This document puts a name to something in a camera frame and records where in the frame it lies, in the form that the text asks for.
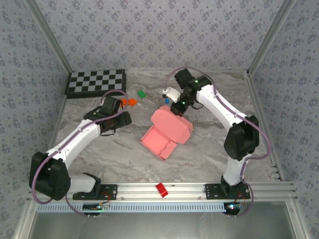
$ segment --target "gray wall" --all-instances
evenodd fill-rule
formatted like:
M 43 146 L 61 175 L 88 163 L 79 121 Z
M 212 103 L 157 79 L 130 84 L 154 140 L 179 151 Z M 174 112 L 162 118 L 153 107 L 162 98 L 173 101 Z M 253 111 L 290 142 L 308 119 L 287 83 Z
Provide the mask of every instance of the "gray wall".
M 29 167 L 47 150 L 67 75 L 23 0 L 0 1 L 0 238 L 9 239 L 29 191 Z
M 285 179 L 319 238 L 319 3 L 299 0 L 253 77 Z
M 282 0 L 37 0 L 73 70 L 247 69 Z

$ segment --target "gray marble table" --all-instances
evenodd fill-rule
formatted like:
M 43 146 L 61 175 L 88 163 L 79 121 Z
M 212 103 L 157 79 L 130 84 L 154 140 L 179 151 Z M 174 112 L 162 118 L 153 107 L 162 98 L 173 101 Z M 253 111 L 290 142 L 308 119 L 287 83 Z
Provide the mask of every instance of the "gray marble table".
M 211 73 L 220 93 L 237 109 L 251 115 L 251 104 L 243 76 L 239 74 Z M 114 136 L 93 140 L 73 161 L 71 173 L 89 172 L 104 182 L 204 182 L 220 181 L 226 169 L 227 154 L 223 148 L 226 130 L 219 120 L 207 109 L 189 109 L 185 118 L 193 124 L 193 133 L 184 145 L 178 145 L 171 156 L 162 161 L 146 149 L 140 140 L 152 126 L 151 116 L 164 99 L 161 90 L 165 73 L 128 73 L 127 93 L 138 104 L 129 107 L 132 124 L 118 129 Z M 174 79 L 169 85 L 177 87 Z M 140 99 L 138 90 L 147 96 Z M 83 116 L 99 105 L 100 98 L 67 100 L 56 143 L 62 141 Z M 263 140 L 256 149 L 257 155 L 266 152 Z M 268 180 L 270 160 L 252 161 L 248 164 L 245 179 Z

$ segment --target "pink cardboard box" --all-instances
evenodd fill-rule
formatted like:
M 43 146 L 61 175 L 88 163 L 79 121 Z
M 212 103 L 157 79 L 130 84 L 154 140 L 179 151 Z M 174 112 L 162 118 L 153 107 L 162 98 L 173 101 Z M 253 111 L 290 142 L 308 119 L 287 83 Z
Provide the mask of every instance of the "pink cardboard box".
M 177 143 L 186 143 L 193 131 L 193 125 L 184 117 L 174 115 L 168 106 L 155 111 L 151 121 L 154 125 L 141 143 L 162 160 L 169 157 Z

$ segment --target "checkerboard pattern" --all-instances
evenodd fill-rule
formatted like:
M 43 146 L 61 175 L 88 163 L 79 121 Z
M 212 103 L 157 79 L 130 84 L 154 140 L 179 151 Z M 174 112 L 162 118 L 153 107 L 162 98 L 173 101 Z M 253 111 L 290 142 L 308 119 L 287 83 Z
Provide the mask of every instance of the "checkerboard pattern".
M 109 90 L 126 88 L 125 70 L 76 72 L 69 75 L 65 94 L 67 98 L 99 97 Z

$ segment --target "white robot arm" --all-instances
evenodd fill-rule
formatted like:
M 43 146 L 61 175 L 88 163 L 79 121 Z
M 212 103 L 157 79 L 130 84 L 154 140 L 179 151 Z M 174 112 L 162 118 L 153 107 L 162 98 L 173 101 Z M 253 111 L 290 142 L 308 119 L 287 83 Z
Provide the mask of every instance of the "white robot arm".
M 95 122 L 118 112 L 122 102 L 112 97 L 106 97 L 101 106 L 88 112 L 79 126 L 67 136 L 61 143 L 46 153 L 37 152 L 31 160 L 29 186 L 32 188 L 33 178 L 40 164 L 49 156 L 53 156 L 41 169 L 35 189 L 44 195 L 60 200 L 66 194 L 77 192 L 98 194 L 100 179 L 94 175 L 83 173 L 81 175 L 69 175 L 68 169 L 75 157 L 98 136 L 109 130 L 115 130 L 129 125 L 132 120 L 128 112 L 107 120 Z
M 241 183 L 241 170 L 245 158 L 250 157 L 259 145 L 258 131 L 239 119 L 237 115 L 246 118 L 256 126 L 258 126 L 258 120 L 254 116 L 247 117 L 234 108 L 218 91 L 214 90 L 214 85 L 205 76 L 195 79 L 187 69 L 184 69 L 175 75 L 175 79 L 183 92 L 179 93 L 173 88 L 167 88 L 162 92 L 164 97 L 173 100 L 170 110 L 175 115 L 182 116 L 188 106 L 192 106 L 194 102 L 201 103 L 220 120 L 228 132 L 224 148 L 229 156 L 221 183 L 222 188 L 224 184 L 225 194 L 232 197 L 231 188 Z M 216 95 L 230 110 L 235 112 L 235 115 L 218 101 Z

